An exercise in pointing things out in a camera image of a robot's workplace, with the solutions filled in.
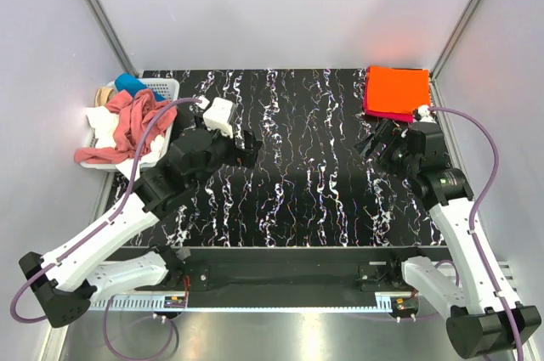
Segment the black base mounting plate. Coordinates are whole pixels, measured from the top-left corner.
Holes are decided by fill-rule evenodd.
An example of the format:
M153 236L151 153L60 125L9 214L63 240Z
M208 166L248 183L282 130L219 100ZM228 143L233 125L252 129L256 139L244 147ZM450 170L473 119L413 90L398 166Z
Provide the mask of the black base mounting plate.
M359 280L377 276L376 263L393 257L450 259L430 247L192 247L185 272L189 306L362 307L375 303Z

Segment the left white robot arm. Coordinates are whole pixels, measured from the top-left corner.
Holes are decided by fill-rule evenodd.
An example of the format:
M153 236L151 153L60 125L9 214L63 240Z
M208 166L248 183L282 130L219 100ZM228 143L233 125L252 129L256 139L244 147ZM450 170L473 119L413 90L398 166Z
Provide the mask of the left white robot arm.
M262 141L245 131L244 145L218 129L182 131L167 153L127 187L102 217L57 249L25 254L20 268L44 315L54 328L80 318L90 306L139 289L172 290L186 275L184 259L171 248L155 246L144 255L106 265L105 259L136 234L177 210L202 189L222 166L252 169Z

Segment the blue t-shirt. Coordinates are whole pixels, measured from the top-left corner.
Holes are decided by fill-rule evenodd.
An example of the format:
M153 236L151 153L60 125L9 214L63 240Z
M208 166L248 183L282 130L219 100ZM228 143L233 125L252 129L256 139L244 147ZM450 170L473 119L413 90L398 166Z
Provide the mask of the blue t-shirt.
M155 101L162 102L171 99L171 91L167 88L167 84L162 81L162 78L138 79L129 74L121 74L114 81L114 86L119 93L125 91L132 99L136 99L140 92L149 89L153 92Z

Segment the white t-shirt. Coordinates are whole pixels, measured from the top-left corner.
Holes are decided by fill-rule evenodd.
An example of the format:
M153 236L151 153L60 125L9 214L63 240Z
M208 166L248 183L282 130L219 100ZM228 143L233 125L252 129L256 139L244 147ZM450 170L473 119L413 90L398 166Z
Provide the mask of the white t-shirt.
M104 106L96 108L87 108L86 115L88 118L91 131L89 132L88 147L95 148L98 145L98 150L102 150L104 146L116 146L113 135L118 126L118 114L109 112ZM166 130L165 135L159 135L153 139L150 144L150 153L139 158L138 170L136 178L139 177L141 171L153 167L167 152L167 142L171 138L173 125ZM82 161L81 166L85 168L93 168L107 172L120 172L126 178L130 178L133 159L127 159L120 164L94 164Z

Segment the folded orange t-shirt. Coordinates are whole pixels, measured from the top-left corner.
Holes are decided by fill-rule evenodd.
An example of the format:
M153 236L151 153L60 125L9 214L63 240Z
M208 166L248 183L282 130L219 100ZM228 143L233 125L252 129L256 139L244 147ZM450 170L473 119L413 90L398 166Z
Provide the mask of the folded orange t-shirt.
M424 69L368 68L365 110L374 114L412 115L420 106L429 106L429 72Z

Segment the white plastic laundry basket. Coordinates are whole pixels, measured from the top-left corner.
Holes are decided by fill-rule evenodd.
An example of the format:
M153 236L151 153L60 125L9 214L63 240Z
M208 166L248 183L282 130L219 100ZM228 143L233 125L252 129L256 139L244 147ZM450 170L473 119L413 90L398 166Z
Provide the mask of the white plastic laundry basket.
M118 91L106 106L86 109L88 138L75 161L88 169L130 174L137 144L145 127L165 104L178 98L174 79L145 78L146 89L132 97Z

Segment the left aluminium frame post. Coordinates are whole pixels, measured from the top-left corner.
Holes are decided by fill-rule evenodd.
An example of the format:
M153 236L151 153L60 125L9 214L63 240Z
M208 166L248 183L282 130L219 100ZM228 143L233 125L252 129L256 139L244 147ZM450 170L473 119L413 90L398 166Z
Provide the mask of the left aluminium frame post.
M130 75L138 76L139 72L129 58L128 52L123 47L122 42L110 21L110 18L105 12L102 2L100 0L85 0L85 2L91 10L100 30L110 45L110 49L112 50L119 64L122 66L123 70Z

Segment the salmon pink t-shirt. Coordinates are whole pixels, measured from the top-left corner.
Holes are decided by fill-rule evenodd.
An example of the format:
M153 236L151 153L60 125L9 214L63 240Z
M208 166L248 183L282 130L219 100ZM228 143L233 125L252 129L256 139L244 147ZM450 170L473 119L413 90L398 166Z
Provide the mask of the salmon pink t-shirt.
M120 164L134 158L140 140L144 140L140 157L150 153L150 144L153 139L159 135L164 136L177 116L177 110L170 108L158 119L150 133L147 136L144 135L151 120L167 104L166 100L155 101L153 92L149 89L140 92L136 99L132 99L125 91L116 94L105 106L109 112L118 114L119 117L119 123L113 135L116 146L104 146L102 150L98 150L98 145L95 148L80 148L75 153L75 162Z

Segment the right aluminium frame post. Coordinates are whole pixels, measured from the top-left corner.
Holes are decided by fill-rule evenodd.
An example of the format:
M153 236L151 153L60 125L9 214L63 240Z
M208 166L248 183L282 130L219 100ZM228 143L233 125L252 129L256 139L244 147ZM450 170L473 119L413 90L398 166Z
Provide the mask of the right aluminium frame post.
M456 45L462 38L463 33L468 28L468 25L480 5L484 0L468 0L464 10L461 13L459 20L456 22L455 27L446 41L446 44L441 51L437 61L435 62L432 70L430 71L430 79L436 81L441 71L445 68L445 64L454 52Z

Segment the beige t-shirt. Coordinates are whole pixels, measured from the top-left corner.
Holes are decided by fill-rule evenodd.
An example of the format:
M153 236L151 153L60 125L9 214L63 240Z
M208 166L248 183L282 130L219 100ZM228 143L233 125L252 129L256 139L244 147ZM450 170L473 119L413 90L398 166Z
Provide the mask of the beige t-shirt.
M110 86L100 87L94 97L94 106L106 106L110 100L116 95L116 90Z

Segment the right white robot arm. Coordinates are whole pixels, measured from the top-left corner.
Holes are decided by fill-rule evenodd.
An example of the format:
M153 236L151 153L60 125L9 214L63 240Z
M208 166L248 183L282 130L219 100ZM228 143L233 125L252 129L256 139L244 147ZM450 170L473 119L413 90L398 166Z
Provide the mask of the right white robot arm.
M383 120L356 149L363 158L375 155L383 171L408 183L445 238L460 280L451 282L428 257L397 256L385 268L388 284L428 299L461 358L522 350L541 315L521 302L495 259L473 211L473 191L451 165L439 124L428 118L399 127Z

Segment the aluminium frame post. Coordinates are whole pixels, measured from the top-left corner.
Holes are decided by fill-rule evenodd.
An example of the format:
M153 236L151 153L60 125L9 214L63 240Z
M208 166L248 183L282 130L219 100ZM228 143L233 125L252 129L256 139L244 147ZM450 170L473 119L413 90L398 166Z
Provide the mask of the aluminium frame post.
M139 72L129 58L128 52L123 47L122 42L110 21L110 18L105 12L102 2L100 0L85 0L85 2L91 10L100 30L110 45L110 49L112 50L119 64L122 66L123 70L130 75L138 76Z
M446 41L446 44L441 51L437 61L435 62L432 70L430 71L430 79L436 81L441 71L445 68L445 64L454 52L456 45L462 38L463 33L468 28L468 25L480 5L484 0L468 0L464 10L461 13L459 20L456 22L455 27Z

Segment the folded magenta t-shirt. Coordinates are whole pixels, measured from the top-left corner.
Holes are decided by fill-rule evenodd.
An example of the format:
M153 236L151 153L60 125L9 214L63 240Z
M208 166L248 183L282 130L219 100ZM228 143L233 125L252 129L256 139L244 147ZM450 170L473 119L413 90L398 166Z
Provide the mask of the folded magenta t-shirt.
M363 110L369 116L413 121L413 111L424 104L430 105L428 86L391 84L369 81L366 85Z

